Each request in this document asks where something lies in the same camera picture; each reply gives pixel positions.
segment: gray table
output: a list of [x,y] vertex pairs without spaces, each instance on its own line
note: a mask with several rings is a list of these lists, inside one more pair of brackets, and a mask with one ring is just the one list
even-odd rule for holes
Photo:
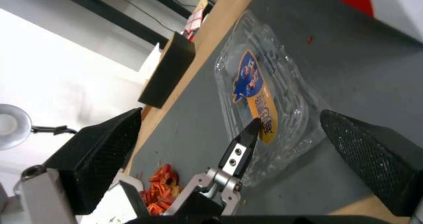
[[[270,25],[334,111],[423,144],[421,44],[337,0],[252,0],[249,9]],[[132,175],[143,171],[145,185],[159,161],[172,164],[184,186],[225,151],[213,67],[226,38],[136,155]],[[245,188],[238,213],[325,214],[369,194],[325,140],[278,176]]]

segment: screw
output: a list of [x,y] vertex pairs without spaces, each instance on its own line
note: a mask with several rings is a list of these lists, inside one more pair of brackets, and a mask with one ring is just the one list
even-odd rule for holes
[[237,184],[234,187],[234,190],[237,192],[241,192],[242,190],[242,183],[241,182],[237,182]]
[[231,166],[235,166],[237,164],[237,162],[234,159],[230,159],[229,164]]
[[26,170],[24,170],[21,174],[21,181],[24,182],[28,179],[32,179],[33,177],[37,177],[43,174],[46,171],[44,165],[34,165]]

